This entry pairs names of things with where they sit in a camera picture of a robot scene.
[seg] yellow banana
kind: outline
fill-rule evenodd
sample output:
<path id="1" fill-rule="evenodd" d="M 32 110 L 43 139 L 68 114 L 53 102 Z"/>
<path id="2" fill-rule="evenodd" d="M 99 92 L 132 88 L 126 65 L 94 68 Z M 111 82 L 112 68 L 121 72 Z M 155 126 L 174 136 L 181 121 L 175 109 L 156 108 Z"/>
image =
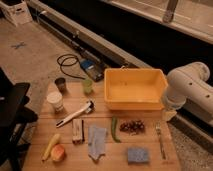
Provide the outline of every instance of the yellow banana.
<path id="1" fill-rule="evenodd" d="M 44 162 L 45 160 L 48 159 L 49 155 L 50 155 L 50 152 L 52 150 L 52 148 L 59 143 L 59 140 L 60 140 L 60 137 L 61 135 L 60 134 L 54 134 L 53 137 L 50 139 L 45 151 L 44 151 L 44 154 L 42 156 L 42 161 Z"/>

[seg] blue sponge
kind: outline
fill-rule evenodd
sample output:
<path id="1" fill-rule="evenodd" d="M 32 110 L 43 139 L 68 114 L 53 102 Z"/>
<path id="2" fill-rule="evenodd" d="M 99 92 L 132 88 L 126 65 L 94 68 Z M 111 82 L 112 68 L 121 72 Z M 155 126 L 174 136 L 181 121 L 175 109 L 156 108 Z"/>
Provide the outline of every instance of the blue sponge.
<path id="1" fill-rule="evenodd" d="M 127 149 L 128 163 L 149 162 L 149 152 L 145 148 L 131 147 Z"/>

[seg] cardboard box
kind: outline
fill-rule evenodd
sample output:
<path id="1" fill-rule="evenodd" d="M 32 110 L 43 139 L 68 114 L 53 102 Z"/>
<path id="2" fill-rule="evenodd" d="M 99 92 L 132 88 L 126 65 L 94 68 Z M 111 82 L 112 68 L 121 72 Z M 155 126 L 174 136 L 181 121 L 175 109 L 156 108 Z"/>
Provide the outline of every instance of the cardboard box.
<path id="1" fill-rule="evenodd" d="M 20 24 L 25 24 L 32 21 L 32 16 L 29 12 L 26 2 L 24 1 L 12 6 L 6 5 L 0 1 L 0 7 L 5 18 L 16 27 Z"/>

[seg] paper cup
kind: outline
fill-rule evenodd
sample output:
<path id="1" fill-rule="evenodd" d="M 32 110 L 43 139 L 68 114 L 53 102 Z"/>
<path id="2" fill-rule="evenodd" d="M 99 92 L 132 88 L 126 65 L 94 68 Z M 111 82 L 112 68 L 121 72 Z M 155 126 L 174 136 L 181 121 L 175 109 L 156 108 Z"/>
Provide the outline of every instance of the paper cup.
<path id="1" fill-rule="evenodd" d="M 63 109 L 63 99 L 60 92 L 54 91 L 48 94 L 47 101 L 52 105 L 56 112 L 59 112 Z"/>

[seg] yellow plastic bin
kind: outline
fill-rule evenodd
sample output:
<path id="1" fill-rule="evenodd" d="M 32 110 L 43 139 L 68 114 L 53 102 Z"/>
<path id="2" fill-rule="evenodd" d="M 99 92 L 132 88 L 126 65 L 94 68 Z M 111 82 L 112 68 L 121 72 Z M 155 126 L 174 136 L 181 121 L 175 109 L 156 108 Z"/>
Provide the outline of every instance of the yellow plastic bin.
<path id="1" fill-rule="evenodd" d="M 109 68 L 105 70 L 104 100 L 111 110 L 161 110 L 166 87 L 160 69 Z"/>

